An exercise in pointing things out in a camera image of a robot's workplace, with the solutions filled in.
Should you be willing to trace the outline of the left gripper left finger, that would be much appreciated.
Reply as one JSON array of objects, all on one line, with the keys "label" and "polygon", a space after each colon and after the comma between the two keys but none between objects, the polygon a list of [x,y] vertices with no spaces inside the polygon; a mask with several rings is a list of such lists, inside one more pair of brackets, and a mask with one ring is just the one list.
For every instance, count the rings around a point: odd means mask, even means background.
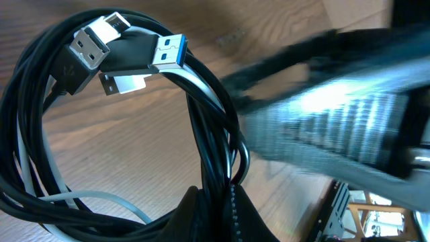
[{"label": "left gripper left finger", "polygon": [[191,186],[156,242],[214,241],[214,212],[203,189]]}]

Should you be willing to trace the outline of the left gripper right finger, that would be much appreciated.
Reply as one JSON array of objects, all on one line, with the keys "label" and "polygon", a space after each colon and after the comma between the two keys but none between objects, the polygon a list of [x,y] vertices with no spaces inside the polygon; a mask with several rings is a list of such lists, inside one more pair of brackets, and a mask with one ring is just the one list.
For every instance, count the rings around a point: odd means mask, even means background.
[{"label": "left gripper right finger", "polygon": [[223,241],[278,242],[240,185],[227,190],[222,211]]}]

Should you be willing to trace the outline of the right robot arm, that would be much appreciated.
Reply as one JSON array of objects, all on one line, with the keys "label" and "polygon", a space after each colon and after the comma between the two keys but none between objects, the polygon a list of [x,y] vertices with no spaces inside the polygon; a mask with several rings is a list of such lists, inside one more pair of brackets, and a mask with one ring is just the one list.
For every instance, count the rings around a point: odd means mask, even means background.
[{"label": "right robot arm", "polygon": [[429,26],[329,30],[222,78],[249,148],[429,209]]}]

